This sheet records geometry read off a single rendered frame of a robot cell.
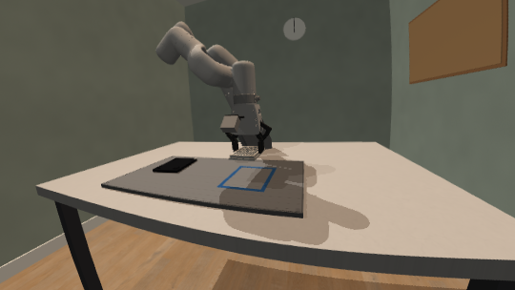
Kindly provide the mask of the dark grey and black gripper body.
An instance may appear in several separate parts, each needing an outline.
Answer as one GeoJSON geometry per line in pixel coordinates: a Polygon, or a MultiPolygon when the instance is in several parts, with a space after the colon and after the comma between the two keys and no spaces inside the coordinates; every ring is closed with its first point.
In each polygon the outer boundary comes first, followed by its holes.
{"type": "Polygon", "coordinates": [[[244,116],[240,119],[237,133],[233,135],[258,135],[262,122],[260,106],[257,103],[241,103],[232,106],[231,114],[244,116]]]}

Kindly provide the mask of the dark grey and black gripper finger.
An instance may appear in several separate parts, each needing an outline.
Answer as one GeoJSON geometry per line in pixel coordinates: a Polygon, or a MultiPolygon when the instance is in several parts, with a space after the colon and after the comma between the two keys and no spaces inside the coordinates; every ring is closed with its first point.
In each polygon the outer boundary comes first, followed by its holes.
{"type": "Polygon", "coordinates": [[[263,135],[260,131],[259,131],[259,134],[256,135],[257,139],[258,139],[258,153],[261,154],[263,151],[264,151],[264,139],[269,135],[269,133],[271,132],[272,128],[269,127],[268,125],[264,124],[263,122],[260,121],[260,127],[264,128],[266,130],[265,134],[263,135]]]}
{"type": "Polygon", "coordinates": [[[238,135],[232,135],[231,133],[225,133],[225,134],[232,141],[232,148],[233,148],[234,152],[237,151],[238,150],[238,140],[237,140],[238,135]]]}

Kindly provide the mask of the blue tape outline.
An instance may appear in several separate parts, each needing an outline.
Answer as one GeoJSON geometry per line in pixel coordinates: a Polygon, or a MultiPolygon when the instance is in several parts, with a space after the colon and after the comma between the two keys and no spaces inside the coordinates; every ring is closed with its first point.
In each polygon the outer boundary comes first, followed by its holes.
{"type": "Polygon", "coordinates": [[[249,167],[249,166],[240,166],[238,167],[232,174],[230,174],[225,180],[223,180],[217,187],[220,188],[229,188],[229,189],[238,189],[238,190],[246,190],[246,191],[256,191],[256,192],[264,192],[270,179],[272,178],[276,168],[266,168],[266,167],[249,167]],[[228,179],[230,179],[239,169],[242,167],[245,168],[261,168],[261,169],[273,169],[268,178],[266,179],[265,183],[263,184],[261,190],[259,189],[249,189],[249,188],[239,188],[239,187],[231,187],[231,186],[222,186],[228,179]]]}

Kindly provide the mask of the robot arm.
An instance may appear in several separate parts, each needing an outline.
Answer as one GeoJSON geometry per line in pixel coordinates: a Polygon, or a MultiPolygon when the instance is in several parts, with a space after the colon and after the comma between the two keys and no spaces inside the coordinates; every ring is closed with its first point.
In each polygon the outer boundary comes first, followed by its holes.
{"type": "MultiPolygon", "coordinates": [[[[221,87],[231,110],[234,104],[258,103],[260,96],[256,94],[254,64],[249,61],[238,62],[219,45],[206,50],[193,36],[185,23],[178,22],[165,34],[156,48],[156,54],[170,65],[173,65],[181,55],[200,80],[207,85],[221,87]]],[[[224,115],[220,129],[224,133],[237,133],[241,118],[244,116],[224,115]]]]}

